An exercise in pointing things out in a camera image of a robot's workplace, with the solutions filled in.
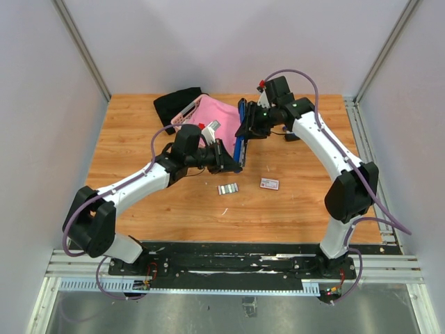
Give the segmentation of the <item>silver staple strips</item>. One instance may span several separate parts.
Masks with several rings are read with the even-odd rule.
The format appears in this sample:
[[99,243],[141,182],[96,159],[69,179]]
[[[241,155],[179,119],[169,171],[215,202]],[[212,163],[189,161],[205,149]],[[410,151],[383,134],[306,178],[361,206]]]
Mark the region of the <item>silver staple strips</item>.
[[237,183],[231,183],[231,184],[224,184],[218,186],[218,194],[226,195],[231,193],[237,193],[239,192],[238,184]]

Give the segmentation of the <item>red staple box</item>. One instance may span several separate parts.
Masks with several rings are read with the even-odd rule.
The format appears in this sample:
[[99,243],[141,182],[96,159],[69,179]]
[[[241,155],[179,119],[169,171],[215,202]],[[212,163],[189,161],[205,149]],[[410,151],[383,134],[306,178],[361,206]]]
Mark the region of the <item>red staple box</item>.
[[262,189],[277,191],[280,187],[280,181],[263,177],[261,178],[259,186]]

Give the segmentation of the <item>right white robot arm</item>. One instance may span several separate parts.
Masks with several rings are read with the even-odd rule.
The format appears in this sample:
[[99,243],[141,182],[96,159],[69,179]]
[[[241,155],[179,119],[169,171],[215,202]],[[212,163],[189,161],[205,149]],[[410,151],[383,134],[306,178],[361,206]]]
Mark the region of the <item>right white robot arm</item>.
[[331,278],[348,256],[353,222],[374,203],[369,191],[377,188],[378,167],[349,153],[316,115],[314,103],[294,97],[285,77],[263,82],[259,89],[258,102],[244,98],[238,102],[241,125],[236,132],[234,160],[244,166],[248,141],[268,138],[277,125],[285,126],[311,149],[332,180],[324,200],[330,220],[315,261],[317,274]]

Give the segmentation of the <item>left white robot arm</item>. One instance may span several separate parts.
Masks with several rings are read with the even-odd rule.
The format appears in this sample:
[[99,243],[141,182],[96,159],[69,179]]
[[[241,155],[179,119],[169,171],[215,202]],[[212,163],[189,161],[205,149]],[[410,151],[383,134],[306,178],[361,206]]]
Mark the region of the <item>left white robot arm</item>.
[[153,154],[141,170],[100,189],[79,189],[63,224],[66,255],[77,256],[68,248],[67,243],[72,241],[81,249],[79,255],[112,257],[123,261],[133,275],[145,273],[149,258],[138,240],[117,233],[117,217],[140,200],[187,176],[189,168],[208,170],[211,174],[241,172],[245,162],[241,144],[241,139],[236,140],[234,151],[228,152],[210,128],[183,125],[174,141],[161,154]]

